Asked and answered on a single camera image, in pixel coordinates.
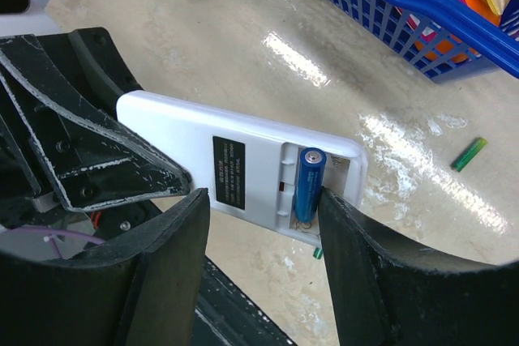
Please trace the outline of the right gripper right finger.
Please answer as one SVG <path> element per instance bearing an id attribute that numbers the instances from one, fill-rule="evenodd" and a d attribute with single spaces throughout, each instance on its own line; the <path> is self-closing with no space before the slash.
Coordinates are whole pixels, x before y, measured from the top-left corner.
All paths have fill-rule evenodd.
<path id="1" fill-rule="evenodd" d="M 517 262 L 435 250 L 327 189 L 318 218 L 341 344 L 517 344 Z"/>

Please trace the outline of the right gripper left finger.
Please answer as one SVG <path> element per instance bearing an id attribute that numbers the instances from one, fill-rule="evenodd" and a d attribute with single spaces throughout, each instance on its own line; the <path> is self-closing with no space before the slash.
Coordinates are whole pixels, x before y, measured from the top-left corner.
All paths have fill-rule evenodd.
<path id="1" fill-rule="evenodd" d="M 198 189 L 69 259 L 2 253 L 2 344 L 188 345 L 209 225 Z"/>

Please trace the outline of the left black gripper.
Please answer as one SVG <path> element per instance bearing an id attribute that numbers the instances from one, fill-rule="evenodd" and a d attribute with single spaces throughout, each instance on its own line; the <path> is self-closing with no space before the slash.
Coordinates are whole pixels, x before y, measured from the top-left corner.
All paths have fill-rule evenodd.
<path id="1" fill-rule="evenodd" d="M 1 40 L 1 224 L 183 196 L 191 175 L 123 125 L 140 85 L 104 28 Z"/>

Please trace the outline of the green battery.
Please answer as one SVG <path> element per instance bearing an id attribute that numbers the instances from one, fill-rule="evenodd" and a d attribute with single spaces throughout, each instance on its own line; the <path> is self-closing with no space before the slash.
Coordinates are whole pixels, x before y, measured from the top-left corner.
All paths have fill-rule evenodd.
<path id="1" fill-rule="evenodd" d="M 313 257 L 315 259 L 321 259 L 322 256 L 323 256 L 323 251 L 320 248 L 315 248 L 314 253 L 313 253 Z"/>
<path id="2" fill-rule="evenodd" d="M 482 137 L 474 139 L 470 145 L 450 164 L 450 168 L 461 172 L 477 154 L 487 145 L 487 140 Z"/>

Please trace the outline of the blue battery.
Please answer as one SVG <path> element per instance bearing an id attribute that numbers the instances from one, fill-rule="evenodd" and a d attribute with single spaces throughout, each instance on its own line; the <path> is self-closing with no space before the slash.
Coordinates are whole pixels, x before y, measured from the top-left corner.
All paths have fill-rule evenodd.
<path id="1" fill-rule="evenodd" d="M 315 147 L 305 148 L 299 155 L 294 214 L 300 224 L 310 224 L 315 219 L 326 163 L 325 153 Z"/>

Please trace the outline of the white remote control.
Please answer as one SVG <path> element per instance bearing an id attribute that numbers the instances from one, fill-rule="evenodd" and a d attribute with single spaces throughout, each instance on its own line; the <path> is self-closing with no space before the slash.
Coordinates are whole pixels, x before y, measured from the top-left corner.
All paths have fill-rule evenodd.
<path id="1" fill-rule="evenodd" d="M 351 139 L 145 91 L 120 97 L 116 115 L 208 188 L 212 208 L 281 235 L 321 245 L 318 219 L 304 224 L 294 212 L 307 148 L 324 154 L 323 186 L 361 203 L 368 156 Z"/>

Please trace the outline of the blue plastic basket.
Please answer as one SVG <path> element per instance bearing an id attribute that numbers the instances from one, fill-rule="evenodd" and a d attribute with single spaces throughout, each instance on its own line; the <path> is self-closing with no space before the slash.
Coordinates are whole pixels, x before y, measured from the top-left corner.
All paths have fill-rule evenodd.
<path id="1" fill-rule="evenodd" d="M 435 83 L 518 76 L 518 0 L 498 25 L 459 0 L 329 0 Z"/>

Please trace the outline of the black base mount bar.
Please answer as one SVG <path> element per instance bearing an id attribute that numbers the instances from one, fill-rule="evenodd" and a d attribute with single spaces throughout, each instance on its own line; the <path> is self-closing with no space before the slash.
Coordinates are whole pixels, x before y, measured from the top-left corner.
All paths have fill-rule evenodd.
<path id="1" fill-rule="evenodd" d="M 192 345 L 295 345 L 215 263 L 204 259 Z"/>

